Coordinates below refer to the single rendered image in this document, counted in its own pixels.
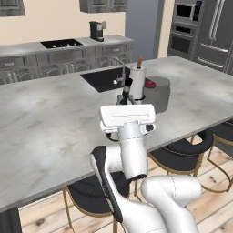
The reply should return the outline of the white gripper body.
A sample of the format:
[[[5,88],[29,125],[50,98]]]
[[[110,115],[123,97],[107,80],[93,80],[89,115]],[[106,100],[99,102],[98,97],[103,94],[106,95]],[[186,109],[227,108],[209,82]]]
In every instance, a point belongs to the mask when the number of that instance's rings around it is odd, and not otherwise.
[[[132,121],[152,124],[156,119],[155,108],[151,104],[101,106],[99,113],[106,127],[120,127]]]

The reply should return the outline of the grey round jar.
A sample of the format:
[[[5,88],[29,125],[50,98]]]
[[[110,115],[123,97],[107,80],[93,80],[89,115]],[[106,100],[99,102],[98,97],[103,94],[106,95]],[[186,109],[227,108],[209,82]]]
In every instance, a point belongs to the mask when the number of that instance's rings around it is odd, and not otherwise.
[[[150,76],[147,79],[154,81],[156,87],[144,87],[145,98],[142,100],[142,103],[152,104],[157,114],[165,112],[170,97],[170,81],[162,76]]]

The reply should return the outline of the black soap dispenser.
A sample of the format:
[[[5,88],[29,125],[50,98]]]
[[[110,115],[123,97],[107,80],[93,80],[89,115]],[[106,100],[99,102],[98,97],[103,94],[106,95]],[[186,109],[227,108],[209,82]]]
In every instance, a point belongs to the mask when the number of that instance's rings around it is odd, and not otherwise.
[[[118,105],[127,105],[128,103],[131,103],[132,105],[136,104],[135,99],[133,98],[132,95],[129,94],[130,92],[130,87],[133,83],[133,80],[131,78],[127,78],[125,80],[125,85],[123,88],[123,92],[121,95],[117,96],[117,104]]]

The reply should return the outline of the white paper towel roll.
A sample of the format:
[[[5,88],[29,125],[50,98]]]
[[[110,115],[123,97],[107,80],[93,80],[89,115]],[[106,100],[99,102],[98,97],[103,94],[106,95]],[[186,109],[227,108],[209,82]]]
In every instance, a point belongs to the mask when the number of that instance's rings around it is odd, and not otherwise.
[[[142,66],[143,56],[137,60],[137,64],[130,68],[129,77],[133,80],[130,87],[129,94],[133,96],[134,100],[140,103],[144,96],[144,86],[146,79],[146,68]]]

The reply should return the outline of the black sink basin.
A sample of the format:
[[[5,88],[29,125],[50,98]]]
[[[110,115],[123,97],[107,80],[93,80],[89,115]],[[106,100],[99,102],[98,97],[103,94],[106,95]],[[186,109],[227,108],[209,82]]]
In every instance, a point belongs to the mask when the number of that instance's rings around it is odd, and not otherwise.
[[[130,69],[126,67],[126,77],[129,77]],[[83,74],[82,77],[98,93],[121,88],[121,83],[115,84],[114,81],[122,76],[122,67]]]

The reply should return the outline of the grey metal tap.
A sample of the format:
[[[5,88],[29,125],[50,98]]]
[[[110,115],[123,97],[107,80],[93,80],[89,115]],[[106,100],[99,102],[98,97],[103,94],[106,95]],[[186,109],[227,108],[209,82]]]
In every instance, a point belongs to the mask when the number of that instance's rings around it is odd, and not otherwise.
[[[116,82],[117,83],[121,83],[121,86],[124,86],[125,85],[125,80],[126,80],[126,65],[125,65],[125,63],[122,61],[122,60],[120,60],[118,57],[113,57],[113,59],[114,60],[116,60],[119,64],[121,64],[122,65],[122,76],[121,77],[118,77],[117,79],[116,79]]]

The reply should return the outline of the black chair with gold legs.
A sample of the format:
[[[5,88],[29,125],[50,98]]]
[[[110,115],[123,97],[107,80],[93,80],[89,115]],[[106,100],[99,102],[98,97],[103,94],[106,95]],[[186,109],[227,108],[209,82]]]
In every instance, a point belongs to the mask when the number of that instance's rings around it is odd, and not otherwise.
[[[211,189],[211,192],[215,192],[215,193],[229,192],[231,186],[233,185],[233,177],[230,177],[229,174],[223,168],[221,168],[213,160],[211,160],[210,156],[213,147],[217,147],[218,149],[220,149],[222,152],[224,152],[233,159],[233,119],[230,119],[224,123],[212,127],[211,132],[213,133],[214,139],[213,139],[213,144],[208,153],[208,162],[214,165],[228,179],[228,186],[226,189],[224,190]]]
[[[119,193],[125,198],[128,198],[130,182],[126,180],[124,173],[122,171],[114,172],[111,173],[111,176]],[[62,192],[66,206],[68,224],[74,233],[75,231],[71,222],[66,192],[69,194],[74,206],[85,215],[94,218],[112,216],[105,194],[96,175],[78,180],[77,182],[64,187]],[[115,219],[113,221],[112,233],[117,233],[117,221]]]
[[[147,177],[142,182],[142,195],[155,207],[185,208],[200,198],[202,187],[197,178],[204,153],[213,143],[210,129],[198,132],[202,142],[190,144],[186,139],[151,151],[148,156],[171,175]]]

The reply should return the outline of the grey base cupboard run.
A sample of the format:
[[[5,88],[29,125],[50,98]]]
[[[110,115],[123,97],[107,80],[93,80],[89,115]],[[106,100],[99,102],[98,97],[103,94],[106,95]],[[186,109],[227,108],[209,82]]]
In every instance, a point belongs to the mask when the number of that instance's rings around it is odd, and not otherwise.
[[[35,49],[35,46],[0,47],[0,85],[116,66],[115,58],[132,61],[132,42],[77,48]]]

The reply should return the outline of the black coffee machine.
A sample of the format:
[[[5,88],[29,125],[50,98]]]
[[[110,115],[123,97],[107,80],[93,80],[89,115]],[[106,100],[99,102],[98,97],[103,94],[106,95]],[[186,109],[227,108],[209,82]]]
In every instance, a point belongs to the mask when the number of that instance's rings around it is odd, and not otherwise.
[[[106,29],[105,22],[90,21],[90,38],[97,42],[104,41],[103,31]]]

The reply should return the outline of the black hob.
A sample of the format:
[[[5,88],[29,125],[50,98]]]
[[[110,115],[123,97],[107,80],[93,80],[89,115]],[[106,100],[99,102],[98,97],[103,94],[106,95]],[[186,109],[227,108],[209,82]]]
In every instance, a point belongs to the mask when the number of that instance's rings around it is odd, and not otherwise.
[[[64,48],[64,47],[78,47],[83,46],[82,43],[75,39],[61,39],[52,41],[42,41],[41,45],[46,49]]]

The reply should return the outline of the dark built-in microwave oven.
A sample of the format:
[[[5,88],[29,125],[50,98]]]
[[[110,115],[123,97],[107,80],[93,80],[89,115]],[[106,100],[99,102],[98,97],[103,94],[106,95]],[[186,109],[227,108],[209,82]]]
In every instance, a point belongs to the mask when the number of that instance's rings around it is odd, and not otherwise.
[[[197,25],[201,6],[202,0],[175,0],[172,21],[185,25]]]

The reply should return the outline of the dark grey fridge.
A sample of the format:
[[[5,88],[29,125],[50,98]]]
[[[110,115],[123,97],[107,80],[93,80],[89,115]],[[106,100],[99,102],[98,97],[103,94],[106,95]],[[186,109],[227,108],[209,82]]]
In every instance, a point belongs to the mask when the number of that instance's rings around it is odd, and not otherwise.
[[[194,61],[228,73],[232,55],[233,0],[205,0]]]

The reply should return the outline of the grey wall cupboard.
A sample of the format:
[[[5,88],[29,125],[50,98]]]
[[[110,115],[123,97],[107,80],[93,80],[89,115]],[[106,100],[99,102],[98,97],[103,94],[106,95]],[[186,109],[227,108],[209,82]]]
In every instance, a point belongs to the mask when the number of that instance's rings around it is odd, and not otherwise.
[[[0,0],[0,17],[25,16],[23,0]]]
[[[84,13],[126,12],[127,0],[79,0]]]

